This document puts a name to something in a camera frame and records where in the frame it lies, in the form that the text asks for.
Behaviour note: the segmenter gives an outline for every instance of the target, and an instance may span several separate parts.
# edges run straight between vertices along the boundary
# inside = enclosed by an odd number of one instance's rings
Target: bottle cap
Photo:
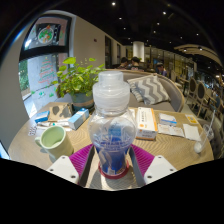
[[[93,85],[93,99],[97,107],[122,109],[130,99],[130,86],[123,81],[120,71],[104,71],[98,74],[99,82]]]

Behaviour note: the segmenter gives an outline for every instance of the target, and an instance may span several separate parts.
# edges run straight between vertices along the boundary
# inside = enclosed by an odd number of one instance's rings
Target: green leaves
[[[61,66],[60,68],[59,68],[59,71],[65,71],[67,69],[67,67],[65,66],[65,65],[63,65],[63,66]]]
[[[91,90],[91,91],[86,92],[86,96],[91,96],[92,94],[93,94],[92,90]]]
[[[60,77],[63,74],[62,71],[57,72],[57,76]]]
[[[95,58],[89,58],[89,61],[96,61]]]
[[[89,61],[96,61],[95,58],[89,58]],[[71,68],[67,68],[66,66],[61,66],[59,71],[57,72],[57,76],[61,79],[61,82],[57,86],[56,92],[64,97],[66,93],[71,95],[75,95],[76,93],[85,93],[86,96],[92,95],[92,87],[98,82],[98,73],[104,71],[104,64],[93,67],[93,65],[88,66],[79,66],[76,64],[75,57],[68,57],[63,61],[64,64],[72,64]]]
[[[58,81],[56,81],[56,80],[55,81],[52,81],[51,84],[53,84],[53,85],[54,84],[58,84]]]
[[[100,66],[98,66],[99,68],[102,68],[104,66],[104,64],[102,64],[102,65],[100,65]]]
[[[76,63],[76,57],[68,57],[63,61],[64,64],[75,64]]]

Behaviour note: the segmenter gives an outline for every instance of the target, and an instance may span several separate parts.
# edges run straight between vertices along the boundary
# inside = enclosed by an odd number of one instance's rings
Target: card
[[[191,114],[185,114],[186,118],[189,120],[191,124],[198,124],[198,121],[194,117],[194,115]]]

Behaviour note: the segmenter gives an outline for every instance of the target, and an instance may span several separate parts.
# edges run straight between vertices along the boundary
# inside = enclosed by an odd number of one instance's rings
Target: plant pot
[[[86,96],[85,93],[76,93],[71,95],[72,106],[75,111],[79,111],[81,108],[92,109],[94,106],[93,95]]]

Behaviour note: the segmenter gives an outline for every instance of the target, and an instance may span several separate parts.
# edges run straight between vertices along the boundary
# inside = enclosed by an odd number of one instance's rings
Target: ceramic cup
[[[40,137],[35,138],[38,146],[42,147],[56,161],[60,156],[70,156],[74,152],[71,141],[61,126],[46,129]]]

